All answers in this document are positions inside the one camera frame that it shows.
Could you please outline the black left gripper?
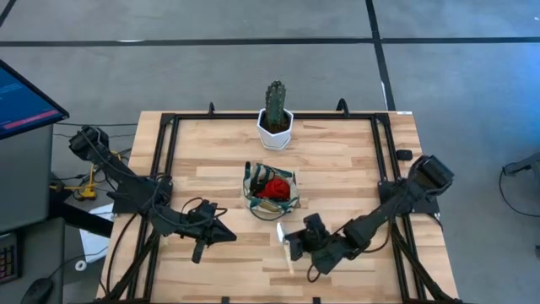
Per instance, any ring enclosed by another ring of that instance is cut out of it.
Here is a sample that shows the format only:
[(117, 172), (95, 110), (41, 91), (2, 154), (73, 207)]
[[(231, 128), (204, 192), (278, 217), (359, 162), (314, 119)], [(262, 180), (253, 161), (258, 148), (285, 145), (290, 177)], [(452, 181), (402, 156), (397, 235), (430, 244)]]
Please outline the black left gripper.
[(181, 238), (190, 237), (196, 241), (192, 253), (192, 261), (200, 263), (205, 248), (220, 242), (235, 242), (237, 235), (219, 218), (215, 218), (217, 204), (202, 199), (201, 203), (190, 209), (185, 220), (187, 224), (181, 228)]

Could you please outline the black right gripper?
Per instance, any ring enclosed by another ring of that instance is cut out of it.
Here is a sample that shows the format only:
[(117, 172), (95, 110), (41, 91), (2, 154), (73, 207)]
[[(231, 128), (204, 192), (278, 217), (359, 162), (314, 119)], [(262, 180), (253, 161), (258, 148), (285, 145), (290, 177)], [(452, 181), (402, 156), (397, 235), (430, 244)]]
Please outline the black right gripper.
[(321, 274), (329, 274), (342, 259), (353, 260), (359, 256), (359, 247), (345, 236), (331, 234), (322, 223), (318, 213), (303, 219), (305, 229), (287, 234), (290, 259), (299, 260), (305, 252), (310, 254), (311, 264)]

